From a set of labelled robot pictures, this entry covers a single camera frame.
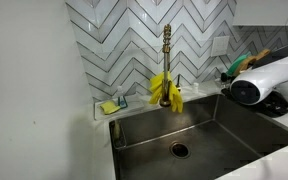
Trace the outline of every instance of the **white wall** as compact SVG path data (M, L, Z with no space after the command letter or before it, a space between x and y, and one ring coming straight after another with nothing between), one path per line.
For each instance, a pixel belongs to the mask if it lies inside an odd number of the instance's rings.
M87 178L74 115L88 88L64 2L0 0L0 180Z

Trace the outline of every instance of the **white cabinet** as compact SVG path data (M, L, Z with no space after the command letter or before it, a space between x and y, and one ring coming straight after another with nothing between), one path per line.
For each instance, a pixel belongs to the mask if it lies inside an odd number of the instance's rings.
M237 0L233 25L288 26L288 0Z

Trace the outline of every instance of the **kitchen sink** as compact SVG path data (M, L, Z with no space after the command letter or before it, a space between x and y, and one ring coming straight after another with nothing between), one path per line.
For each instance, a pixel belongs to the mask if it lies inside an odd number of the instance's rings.
M109 123L118 180L209 180L288 146L288 127L222 95Z

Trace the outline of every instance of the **faucet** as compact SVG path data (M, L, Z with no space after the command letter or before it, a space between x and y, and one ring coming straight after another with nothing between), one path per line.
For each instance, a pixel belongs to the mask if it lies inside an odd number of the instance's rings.
M164 53L164 79L162 80L162 97L160 99L160 105L162 107L169 107L171 101L169 99L169 87L170 81L168 80L168 71L170 70L170 40L171 40L171 25L164 26L163 35L163 53Z

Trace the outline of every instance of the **yellow sponge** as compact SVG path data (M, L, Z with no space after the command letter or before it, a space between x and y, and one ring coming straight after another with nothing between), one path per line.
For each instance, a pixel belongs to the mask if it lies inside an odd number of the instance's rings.
M101 104L101 108L104 111L104 114L112 114L121 109L120 106L116 106L114 101L106 101L105 103Z

